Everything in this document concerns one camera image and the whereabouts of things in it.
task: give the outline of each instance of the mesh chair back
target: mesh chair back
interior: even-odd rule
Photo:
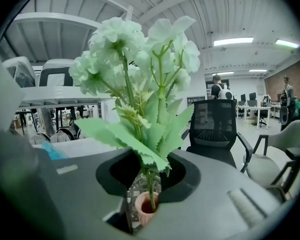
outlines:
[[[233,100],[211,99],[193,102],[190,126],[191,146],[230,150],[236,141],[236,104]]]
[[[291,122],[283,131],[269,134],[267,147],[286,152],[288,148],[300,148],[300,120]]]

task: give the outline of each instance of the green leaf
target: green leaf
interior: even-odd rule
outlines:
[[[168,126],[170,124],[172,116],[167,112],[166,99],[159,99],[159,113],[158,113],[158,123],[163,126]]]
[[[74,123],[81,129],[83,134],[93,137],[99,142],[116,148],[127,147],[106,128],[109,123],[101,118],[83,118],[75,120]]]
[[[145,119],[150,123],[154,124],[157,122],[158,117],[158,96],[153,93],[148,99],[145,106]]]
[[[153,152],[156,152],[157,144],[160,141],[162,135],[164,134],[166,127],[159,123],[153,123],[151,128],[144,129],[145,131],[145,145],[151,149]]]
[[[166,108],[166,111],[171,115],[175,116],[177,114],[178,108],[183,101],[183,98],[177,99],[174,102],[172,102],[168,107]]]
[[[180,115],[172,118],[163,143],[159,147],[159,154],[162,158],[166,158],[171,151],[182,146],[184,141],[181,139],[181,131],[185,128],[193,113],[194,105],[192,104]]]
[[[138,153],[145,165],[155,163],[159,172],[168,166],[167,159],[160,157],[157,153],[137,140],[120,122],[108,124],[106,128],[110,130],[116,138]]]

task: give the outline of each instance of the terracotta pot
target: terracotta pot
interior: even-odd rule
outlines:
[[[153,192],[155,208],[158,207],[158,196],[157,192]],[[138,212],[138,219],[142,226],[146,225],[155,213],[152,211],[149,192],[143,192],[140,194],[134,203],[135,209]]]

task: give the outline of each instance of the white machine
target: white machine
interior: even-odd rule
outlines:
[[[11,58],[2,64],[21,88],[36,85],[35,71],[26,57]]]
[[[36,86],[73,86],[69,68],[75,63],[73,59],[50,59],[42,67]]]

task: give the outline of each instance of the ceiling light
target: ceiling light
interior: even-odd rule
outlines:
[[[283,40],[280,40],[278,39],[276,42],[275,42],[276,45],[282,45],[282,46],[289,46],[289,47],[292,47],[292,48],[298,48],[300,45],[297,44],[297,43],[294,43],[294,42],[288,42],[288,41],[283,41]]]
[[[249,72],[267,72],[267,69],[250,69]]]
[[[233,74],[234,72],[221,72],[221,73],[214,73],[212,74],[213,76],[215,76],[216,74],[218,75],[230,75],[230,74]]]
[[[213,46],[222,46],[222,45],[240,44],[240,43],[252,43],[253,40],[254,40],[253,37],[224,39],[224,40],[214,41]]]

